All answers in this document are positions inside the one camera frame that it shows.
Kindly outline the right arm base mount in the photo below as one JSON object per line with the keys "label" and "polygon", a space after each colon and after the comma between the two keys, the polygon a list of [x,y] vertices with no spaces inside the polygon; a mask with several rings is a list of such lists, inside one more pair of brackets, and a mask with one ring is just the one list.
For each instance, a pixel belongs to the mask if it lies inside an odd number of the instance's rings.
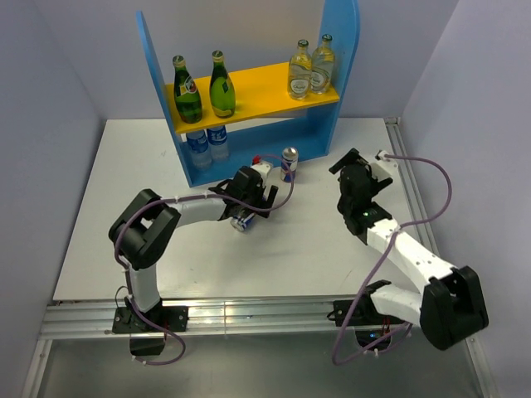
{"label": "right arm base mount", "polygon": [[[352,302],[352,300],[333,301],[333,309],[327,314],[327,319],[334,322],[335,326],[339,328]],[[389,334],[395,325],[403,323],[404,321],[399,318],[378,313],[368,298],[361,297],[348,325],[353,328],[362,328],[360,332],[355,333],[355,336],[358,345],[365,347],[381,336]]]}

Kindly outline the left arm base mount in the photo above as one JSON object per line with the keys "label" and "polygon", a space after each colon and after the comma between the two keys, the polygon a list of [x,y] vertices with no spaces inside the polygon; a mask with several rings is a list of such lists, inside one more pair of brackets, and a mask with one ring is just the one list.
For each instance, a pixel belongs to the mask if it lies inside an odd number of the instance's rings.
{"label": "left arm base mount", "polygon": [[170,332],[186,331],[188,307],[158,306],[145,316],[148,323],[131,306],[118,307],[111,332],[129,335],[129,352],[135,357],[151,359],[163,352]]}

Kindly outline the silver can red tab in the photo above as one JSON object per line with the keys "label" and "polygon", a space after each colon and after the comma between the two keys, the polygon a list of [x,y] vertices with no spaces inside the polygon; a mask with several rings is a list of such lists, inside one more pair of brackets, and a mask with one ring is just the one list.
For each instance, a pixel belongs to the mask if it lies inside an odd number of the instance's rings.
{"label": "silver can red tab", "polygon": [[252,210],[242,208],[231,218],[231,226],[238,232],[245,232],[255,216],[256,214]]}

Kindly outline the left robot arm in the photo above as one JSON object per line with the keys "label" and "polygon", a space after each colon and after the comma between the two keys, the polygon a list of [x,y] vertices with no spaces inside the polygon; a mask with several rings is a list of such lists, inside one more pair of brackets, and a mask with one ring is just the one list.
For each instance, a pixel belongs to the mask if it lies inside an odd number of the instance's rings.
{"label": "left robot arm", "polygon": [[273,166],[263,160],[243,166],[235,176],[210,187],[203,194],[163,199],[151,189],[143,189],[109,230],[114,255],[124,268],[131,312],[130,321],[143,331],[166,323],[163,300],[157,286],[156,264],[174,231],[203,221],[242,223],[255,214],[268,217],[278,187],[265,194]]}

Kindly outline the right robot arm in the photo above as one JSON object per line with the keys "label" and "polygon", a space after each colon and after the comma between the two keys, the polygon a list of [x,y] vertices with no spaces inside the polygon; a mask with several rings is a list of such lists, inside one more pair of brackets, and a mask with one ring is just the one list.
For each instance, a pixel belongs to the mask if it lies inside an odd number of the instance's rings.
{"label": "right robot arm", "polygon": [[355,148],[329,170],[339,177],[339,214],[348,231],[381,255],[380,268],[390,260],[413,283],[414,290],[398,288],[387,280],[374,281],[371,270],[351,301],[334,302],[329,320],[339,328],[333,353],[339,352],[349,327],[381,325],[382,331],[359,341],[358,354],[384,352],[382,344],[395,334],[417,326],[428,342],[444,351],[485,329],[489,316],[479,275],[469,266],[458,268],[441,259],[408,235],[406,225],[378,205],[374,198],[393,182],[392,171],[401,156],[379,152],[369,162]]}

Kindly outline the silver blue can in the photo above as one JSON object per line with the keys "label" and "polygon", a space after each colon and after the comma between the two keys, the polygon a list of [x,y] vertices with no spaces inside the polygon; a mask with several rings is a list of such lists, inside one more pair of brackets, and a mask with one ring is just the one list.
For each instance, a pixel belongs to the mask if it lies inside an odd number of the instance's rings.
{"label": "silver blue can", "polygon": [[283,149],[281,157],[281,179],[283,182],[292,183],[295,180],[299,152],[294,147],[287,147]]}

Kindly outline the clear Chang bottle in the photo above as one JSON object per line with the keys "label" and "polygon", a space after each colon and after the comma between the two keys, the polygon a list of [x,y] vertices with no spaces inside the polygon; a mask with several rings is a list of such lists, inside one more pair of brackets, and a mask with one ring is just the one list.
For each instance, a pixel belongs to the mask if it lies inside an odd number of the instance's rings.
{"label": "clear Chang bottle", "polygon": [[307,40],[299,40],[297,50],[289,62],[287,89],[289,96],[295,100],[305,98],[310,88],[312,66],[308,46]]}
{"label": "clear Chang bottle", "polygon": [[314,94],[323,94],[330,87],[335,64],[335,54],[331,47],[332,41],[333,37],[330,34],[323,34],[320,45],[311,56],[310,85]]}

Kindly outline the green Perrier bottle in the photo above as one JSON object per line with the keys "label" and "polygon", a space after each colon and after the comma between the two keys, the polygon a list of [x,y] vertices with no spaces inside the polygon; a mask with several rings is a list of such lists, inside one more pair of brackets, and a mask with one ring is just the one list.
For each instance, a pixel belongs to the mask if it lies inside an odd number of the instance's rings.
{"label": "green Perrier bottle", "polygon": [[222,119],[231,117],[236,110],[236,92],[224,63],[222,51],[212,53],[212,76],[209,95],[214,114]]}
{"label": "green Perrier bottle", "polygon": [[173,58],[173,68],[173,98],[178,114],[186,124],[198,123],[202,119],[202,100],[183,56]]}

